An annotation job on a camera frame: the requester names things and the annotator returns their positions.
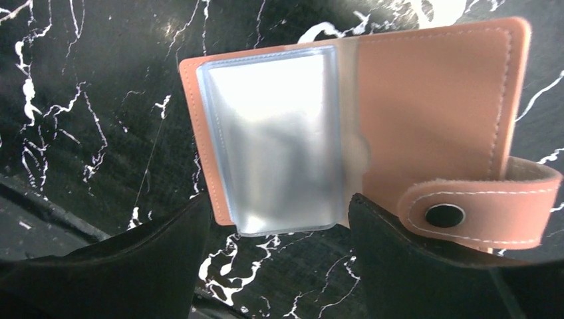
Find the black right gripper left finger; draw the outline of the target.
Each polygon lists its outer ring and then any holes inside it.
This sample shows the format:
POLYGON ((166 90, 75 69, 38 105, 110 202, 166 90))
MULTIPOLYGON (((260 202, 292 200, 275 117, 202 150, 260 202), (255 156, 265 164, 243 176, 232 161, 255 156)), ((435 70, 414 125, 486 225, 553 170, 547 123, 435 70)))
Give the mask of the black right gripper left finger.
POLYGON ((2 318, 187 318, 211 221, 205 195, 75 250, 1 263, 2 318))

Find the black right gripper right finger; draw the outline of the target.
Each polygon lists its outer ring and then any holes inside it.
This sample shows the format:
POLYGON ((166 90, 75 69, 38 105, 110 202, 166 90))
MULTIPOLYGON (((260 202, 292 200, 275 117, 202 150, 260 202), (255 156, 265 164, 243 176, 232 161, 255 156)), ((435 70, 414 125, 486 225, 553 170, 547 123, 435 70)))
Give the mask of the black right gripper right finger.
POLYGON ((531 263, 421 237, 357 193, 353 246, 369 318, 562 318, 563 261, 531 263))

